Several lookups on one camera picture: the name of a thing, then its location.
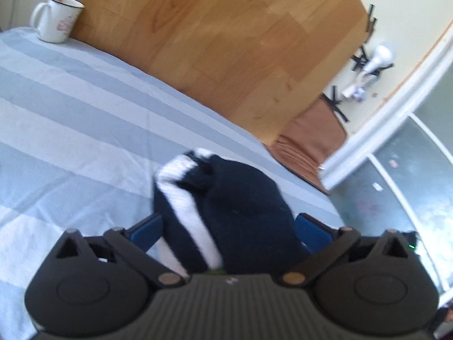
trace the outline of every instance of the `window pane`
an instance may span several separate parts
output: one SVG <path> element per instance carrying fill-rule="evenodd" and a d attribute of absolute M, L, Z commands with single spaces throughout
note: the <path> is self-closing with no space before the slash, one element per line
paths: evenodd
<path fill-rule="evenodd" d="M 453 153 L 453 65 L 415 112 L 427 127 Z"/>
<path fill-rule="evenodd" d="M 331 200 L 345 225 L 363 235 L 379 236 L 389 228 L 415 230 L 398 199 L 370 161 L 332 190 Z M 440 291 L 439 279 L 422 242 L 418 242 L 415 252 Z"/>
<path fill-rule="evenodd" d="M 453 284 L 453 166 L 411 119 L 375 155 L 418 216 L 441 275 Z"/>

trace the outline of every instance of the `wooden board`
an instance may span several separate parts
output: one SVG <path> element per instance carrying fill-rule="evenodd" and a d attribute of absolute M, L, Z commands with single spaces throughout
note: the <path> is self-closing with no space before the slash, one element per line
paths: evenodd
<path fill-rule="evenodd" d="M 366 37 L 360 0 L 79 0 L 72 37 L 272 144 Z"/>

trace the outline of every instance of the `mug rim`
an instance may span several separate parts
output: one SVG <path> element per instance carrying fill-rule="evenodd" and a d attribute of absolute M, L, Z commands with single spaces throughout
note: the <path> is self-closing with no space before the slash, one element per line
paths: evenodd
<path fill-rule="evenodd" d="M 77 1 L 77 0 L 70 0 L 70 1 L 73 1 L 81 6 L 74 6 L 74 5 L 69 5 L 67 3 L 63 3 L 61 1 L 57 1 L 57 0 L 52 0 L 54 3 L 57 3 L 57 4 L 60 4 L 60 5 L 64 5 L 64 6 L 69 6 L 69 7 L 74 7 L 75 9 L 83 9 L 85 7 L 85 5 L 83 5 L 81 2 Z"/>

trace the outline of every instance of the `bed sheet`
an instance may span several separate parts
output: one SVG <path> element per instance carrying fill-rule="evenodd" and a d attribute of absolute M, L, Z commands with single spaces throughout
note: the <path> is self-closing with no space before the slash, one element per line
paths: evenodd
<path fill-rule="evenodd" d="M 248 163 L 294 214 L 341 225 L 328 197 L 249 133 L 163 82 L 86 44 L 30 28 L 0 34 L 0 334 L 28 339 L 33 274 L 64 229 L 97 235 L 151 214 L 154 171 L 195 147 Z"/>

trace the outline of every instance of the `white enamel mug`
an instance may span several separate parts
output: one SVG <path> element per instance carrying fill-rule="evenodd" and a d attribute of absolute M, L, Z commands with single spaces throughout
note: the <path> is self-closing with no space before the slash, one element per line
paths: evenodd
<path fill-rule="evenodd" d="M 62 43 L 67 40 L 84 7 L 76 0 L 48 0 L 46 3 L 39 3 L 31 13 L 30 26 L 38 31 L 40 40 Z"/>

